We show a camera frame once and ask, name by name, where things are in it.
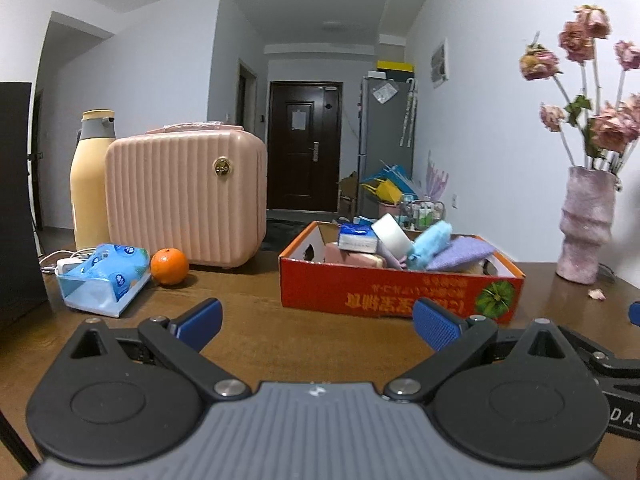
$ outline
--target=suitcase logo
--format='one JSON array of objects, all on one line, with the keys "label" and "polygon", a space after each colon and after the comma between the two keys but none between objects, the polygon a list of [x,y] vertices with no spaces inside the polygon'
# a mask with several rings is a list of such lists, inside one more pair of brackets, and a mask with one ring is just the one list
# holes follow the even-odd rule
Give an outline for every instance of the suitcase logo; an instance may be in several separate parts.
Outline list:
[{"label": "suitcase logo", "polygon": [[231,173],[231,161],[226,156],[221,156],[213,163],[213,170],[217,176],[225,176]]}]

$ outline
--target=door handle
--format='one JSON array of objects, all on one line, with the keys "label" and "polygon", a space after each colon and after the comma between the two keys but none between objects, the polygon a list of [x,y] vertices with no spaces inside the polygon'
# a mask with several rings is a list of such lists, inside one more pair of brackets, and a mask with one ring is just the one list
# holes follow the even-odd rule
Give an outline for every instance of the door handle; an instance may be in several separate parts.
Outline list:
[{"label": "door handle", "polygon": [[314,162],[318,161],[318,151],[319,151],[319,149],[320,149],[320,143],[319,142],[314,142],[314,146],[312,148],[309,148],[309,151],[313,152],[312,160]]}]

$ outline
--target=white tape roll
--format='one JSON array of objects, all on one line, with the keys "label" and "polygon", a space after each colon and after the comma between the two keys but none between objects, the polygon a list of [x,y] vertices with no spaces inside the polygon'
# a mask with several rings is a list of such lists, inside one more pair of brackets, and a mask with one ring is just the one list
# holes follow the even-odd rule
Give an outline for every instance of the white tape roll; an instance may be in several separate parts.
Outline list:
[{"label": "white tape roll", "polygon": [[396,260],[406,256],[414,244],[389,213],[374,222],[371,228]]}]

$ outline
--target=orange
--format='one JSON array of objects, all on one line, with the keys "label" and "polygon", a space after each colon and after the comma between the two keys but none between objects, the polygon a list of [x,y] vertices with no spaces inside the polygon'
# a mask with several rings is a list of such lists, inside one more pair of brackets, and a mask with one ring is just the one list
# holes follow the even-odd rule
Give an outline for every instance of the orange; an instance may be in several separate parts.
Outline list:
[{"label": "orange", "polygon": [[151,275],[161,285],[177,285],[189,273],[189,261],[180,249],[160,249],[151,258]]}]

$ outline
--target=dark rug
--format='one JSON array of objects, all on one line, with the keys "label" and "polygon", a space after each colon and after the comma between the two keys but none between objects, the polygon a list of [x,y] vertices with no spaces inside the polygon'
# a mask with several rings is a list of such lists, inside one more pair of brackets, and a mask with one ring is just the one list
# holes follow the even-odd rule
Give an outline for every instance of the dark rug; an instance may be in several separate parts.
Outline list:
[{"label": "dark rug", "polygon": [[308,222],[267,218],[267,234],[260,250],[281,253],[307,225]]}]

